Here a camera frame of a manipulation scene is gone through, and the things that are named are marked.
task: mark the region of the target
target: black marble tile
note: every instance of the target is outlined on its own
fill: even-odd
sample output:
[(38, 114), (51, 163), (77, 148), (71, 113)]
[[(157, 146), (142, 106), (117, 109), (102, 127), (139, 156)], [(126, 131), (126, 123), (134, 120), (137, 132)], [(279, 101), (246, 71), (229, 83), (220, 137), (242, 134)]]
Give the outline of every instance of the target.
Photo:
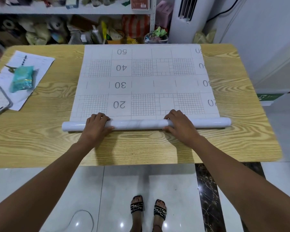
[[(246, 167), (250, 168), (252, 171), (256, 172), (257, 174), (265, 178), (263, 168), (260, 162), (243, 162), (242, 164), (244, 164)], [(249, 232), (247, 226), (245, 225), (242, 219), (241, 221), (244, 232)]]
[(205, 232), (226, 232), (217, 184), (204, 164), (195, 164)]

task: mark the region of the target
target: air conditioner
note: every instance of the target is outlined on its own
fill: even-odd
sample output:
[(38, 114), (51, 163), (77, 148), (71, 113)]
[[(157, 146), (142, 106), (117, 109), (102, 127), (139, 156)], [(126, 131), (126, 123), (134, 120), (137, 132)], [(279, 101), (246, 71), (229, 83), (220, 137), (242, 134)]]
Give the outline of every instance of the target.
[(169, 43), (191, 44), (202, 31), (215, 0), (175, 0)]

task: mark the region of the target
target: teal packet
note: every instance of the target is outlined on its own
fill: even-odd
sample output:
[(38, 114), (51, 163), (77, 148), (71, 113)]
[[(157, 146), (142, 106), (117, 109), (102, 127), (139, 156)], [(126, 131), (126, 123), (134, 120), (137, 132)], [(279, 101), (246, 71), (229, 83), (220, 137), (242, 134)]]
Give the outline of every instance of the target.
[(20, 66), (14, 71), (14, 77), (9, 91), (15, 93), (18, 90), (32, 88), (33, 66)]

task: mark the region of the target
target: table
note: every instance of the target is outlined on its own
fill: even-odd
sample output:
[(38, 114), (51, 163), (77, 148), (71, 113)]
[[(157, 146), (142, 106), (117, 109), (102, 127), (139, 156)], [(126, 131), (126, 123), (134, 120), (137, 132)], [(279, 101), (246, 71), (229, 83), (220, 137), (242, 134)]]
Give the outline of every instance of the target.
[[(201, 45), (211, 86), (225, 129), (199, 130), (212, 144), (241, 162), (274, 161), (281, 149), (256, 96), (240, 56), (231, 44)], [(80, 133), (61, 130), (71, 114), (81, 70), (83, 45), (13, 46), (54, 57), (55, 61), (20, 111), (0, 115), (0, 168), (45, 167), (75, 143)], [(159, 130), (115, 131), (81, 165), (201, 163), (190, 148)]]

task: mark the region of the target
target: person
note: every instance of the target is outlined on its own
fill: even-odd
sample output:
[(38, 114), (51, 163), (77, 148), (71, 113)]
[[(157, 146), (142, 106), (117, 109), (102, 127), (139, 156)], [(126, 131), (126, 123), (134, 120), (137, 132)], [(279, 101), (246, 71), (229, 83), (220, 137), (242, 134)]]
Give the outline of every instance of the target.
[[(289, 196), (213, 146), (181, 111), (171, 110), (165, 119), (170, 119), (174, 127), (163, 130), (198, 154), (250, 232), (290, 232)], [(87, 119), (79, 140), (66, 153), (0, 203), (0, 232), (40, 230), (81, 160), (114, 128), (104, 127), (108, 120), (102, 113), (93, 114)], [(155, 205), (153, 231), (161, 232), (167, 207), (162, 200), (157, 200)], [(142, 210), (143, 199), (138, 195), (131, 202), (131, 232), (141, 231)]]

